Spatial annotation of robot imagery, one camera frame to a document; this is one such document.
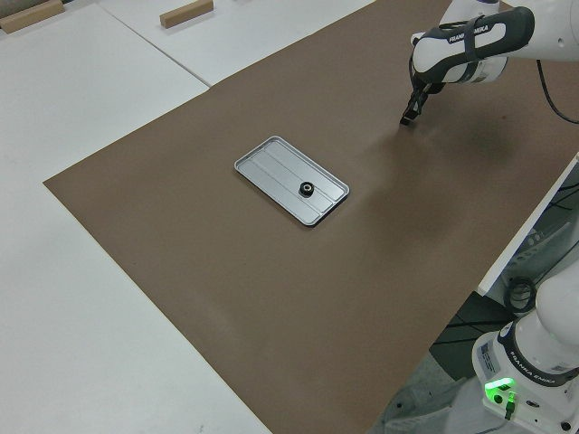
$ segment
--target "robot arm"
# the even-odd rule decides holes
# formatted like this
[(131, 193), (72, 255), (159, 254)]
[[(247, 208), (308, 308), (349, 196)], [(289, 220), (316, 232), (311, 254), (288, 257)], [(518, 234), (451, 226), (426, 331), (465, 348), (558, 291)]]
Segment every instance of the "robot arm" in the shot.
[(453, 0), (438, 27), (413, 35), (413, 95), (401, 123), (448, 82), (493, 81), (508, 57), (579, 61), (579, 0)]

